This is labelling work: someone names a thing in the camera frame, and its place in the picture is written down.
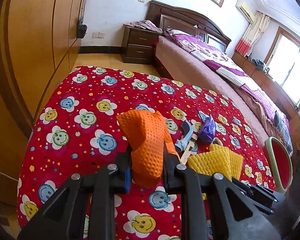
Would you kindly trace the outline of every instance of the curtain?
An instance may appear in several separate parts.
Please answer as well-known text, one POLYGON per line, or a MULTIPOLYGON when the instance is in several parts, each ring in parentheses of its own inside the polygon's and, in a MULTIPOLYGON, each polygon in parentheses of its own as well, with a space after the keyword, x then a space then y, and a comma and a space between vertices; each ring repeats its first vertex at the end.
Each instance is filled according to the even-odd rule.
POLYGON ((269 25, 270 17, 264 13, 257 12, 256 20, 250 23, 248 29, 237 44, 235 50, 242 55, 249 56, 251 54, 253 45, 260 39, 269 25))

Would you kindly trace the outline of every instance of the crown molding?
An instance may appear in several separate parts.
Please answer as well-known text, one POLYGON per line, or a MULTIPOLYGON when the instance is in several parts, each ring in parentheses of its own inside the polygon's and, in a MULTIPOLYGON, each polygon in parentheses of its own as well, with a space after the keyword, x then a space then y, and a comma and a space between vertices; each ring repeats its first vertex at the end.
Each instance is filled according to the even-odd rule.
POLYGON ((296 25, 298 25, 300 27, 300 20, 295 18, 293 15, 291 15, 287 11, 283 10, 282 8, 276 6, 272 3, 270 3, 268 0, 260 0, 260 2, 265 7, 265 10, 268 10, 268 11, 270 10, 270 12, 271 12, 271 10, 273 10, 274 12, 277 12, 281 15, 284 15, 285 17, 287 17, 288 19, 290 19, 291 21, 293 21, 296 25))

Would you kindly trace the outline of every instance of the orange sponge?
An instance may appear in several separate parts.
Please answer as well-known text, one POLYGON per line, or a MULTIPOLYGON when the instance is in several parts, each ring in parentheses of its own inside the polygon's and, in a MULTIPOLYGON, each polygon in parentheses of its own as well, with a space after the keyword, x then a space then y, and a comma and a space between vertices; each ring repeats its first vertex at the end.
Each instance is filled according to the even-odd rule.
POLYGON ((164 117, 158 111, 130 110, 117 119, 132 148, 134 182, 143 187, 156 186, 163 170, 163 142, 169 153, 179 157, 164 117))

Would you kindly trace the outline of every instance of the red bedspread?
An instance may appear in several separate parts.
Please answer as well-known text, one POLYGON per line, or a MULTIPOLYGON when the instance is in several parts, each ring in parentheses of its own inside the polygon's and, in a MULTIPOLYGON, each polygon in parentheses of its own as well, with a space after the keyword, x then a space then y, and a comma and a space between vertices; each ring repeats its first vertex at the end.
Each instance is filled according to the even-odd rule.
MULTIPOLYGON (((211 114, 215 137, 244 156, 240 179, 275 189, 262 149, 230 98, 147 74, 80 66, 58 86, 34 126, 18 183, 21 227, 71 174, 94 173, 125 151, 128 142, 116 116, 130 109, 159 111, 174 142, 183 135, 183 120, 197 132, 211 114)), ((206 151, 198 141, 193 154, 206 151)), ((162 183, 133 184, 129 194, 115 195, 116 239, 175 239, 181 231, 180 205, 180 196, 167 195, 162 183)))

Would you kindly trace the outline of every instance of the plaid fabric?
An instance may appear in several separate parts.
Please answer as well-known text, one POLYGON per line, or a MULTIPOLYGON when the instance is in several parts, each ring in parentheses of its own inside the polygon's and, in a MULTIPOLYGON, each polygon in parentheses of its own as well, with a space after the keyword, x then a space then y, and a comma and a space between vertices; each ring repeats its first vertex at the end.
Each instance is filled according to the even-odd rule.
POLYGON ((287 126, 284 124, 284 121, 280 115, 275 111, 273 125, 278 128, 279 132, 283 134, 284 137, 284 146, 286 147, 290 157, 292 155, 292 142, 287 126))

